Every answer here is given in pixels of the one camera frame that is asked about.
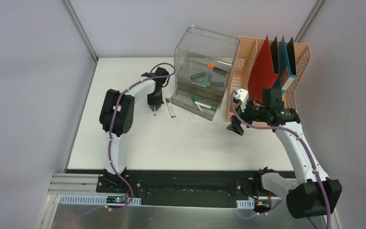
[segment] clear plastic container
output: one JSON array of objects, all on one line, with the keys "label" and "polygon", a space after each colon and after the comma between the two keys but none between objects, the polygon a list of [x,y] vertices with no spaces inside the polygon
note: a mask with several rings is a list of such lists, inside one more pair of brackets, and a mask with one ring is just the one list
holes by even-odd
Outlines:
[{"label": "clear plastic container", "polygon": [[225,94],[239,38],[209,29],[191,26],[174,52],[176,92],[172,103],[209,120],[214,110],[198,110],[192,97],[219,107]]}]

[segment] wall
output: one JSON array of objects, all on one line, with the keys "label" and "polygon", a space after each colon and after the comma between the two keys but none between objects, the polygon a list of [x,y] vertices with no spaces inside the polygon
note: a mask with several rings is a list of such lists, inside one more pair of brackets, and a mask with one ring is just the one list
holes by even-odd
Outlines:
[{"label": "wall", "polygon": [[296,93],[305,134],[343,186],[343,228],[366,228],[366,1],[327,1],[302,42],[312,52]]},{"label": "wall", "polygon": [[238,36],[296,36],[314,0],[71,1],[99,57],[172,57],[187,27]]},{"label": "wall", "polygon": [[0,0],[0,228],[36,226],[93,67],[61,1]]}]

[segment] white table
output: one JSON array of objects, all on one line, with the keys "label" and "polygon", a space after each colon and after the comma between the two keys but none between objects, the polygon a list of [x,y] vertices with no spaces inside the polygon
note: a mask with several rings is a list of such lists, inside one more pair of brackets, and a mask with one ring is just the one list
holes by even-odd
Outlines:
[{"label": "white table", "polygon": [[[108,89],[121,90],[142,73],[173,58],[100,58],[93,77],[68,169],[104,169],[107,141],[99,114]],[[172,72],[169,66],[163,66]],[[175,78],[163,96],[175,91]],[[170,118],[166,105],[153,116],[146,97],[134,108],[131,130],[126,134],[128,169],[168,170],[256,170],[269,166],[293,170],[279,139],[270,130],[246,129],[243,136],[226,130],[226,96],[213,121],[174,106]]]}]

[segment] folder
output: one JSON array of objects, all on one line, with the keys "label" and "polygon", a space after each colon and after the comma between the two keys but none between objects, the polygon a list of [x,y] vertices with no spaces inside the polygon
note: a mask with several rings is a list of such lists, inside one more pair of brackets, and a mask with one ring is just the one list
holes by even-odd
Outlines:
[{"label": "folder", "polygon": [[284,36],[282,37],[280,44],[278,45],[278,60],[280,65],[280,75],[274,83],[274,87],[281,87],[281,94],[284,94],[296,78],[293,38],[290,39],[290,42],[286,46]]},{"label": "folder", "polygon": [[268,36],[263,42],[259,54],[254,61],[252,71],[250,72],[247,88],[249,98],[255,98],[263,102],[262,89],[272,88],[279,75],[279,55],[277,47],[277,37],[272,45],[269,45]]}]

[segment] gray floor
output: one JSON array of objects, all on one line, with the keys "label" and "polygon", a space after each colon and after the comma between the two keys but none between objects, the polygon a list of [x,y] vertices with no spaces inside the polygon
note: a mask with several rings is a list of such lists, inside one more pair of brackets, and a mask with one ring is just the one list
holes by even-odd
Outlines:
[{"label": "gray floor", "polygon": [[[268,216],[249,219],[255,213],[249,209],[128,207],[120,212],[99,208],[79,219],[72,219],[95,208],[90,205],[60,204],[53,229],[309,229],[307,219],[294,219],[285,203]],[[325,228],[323,217],[314,217],[318,228]]]}]

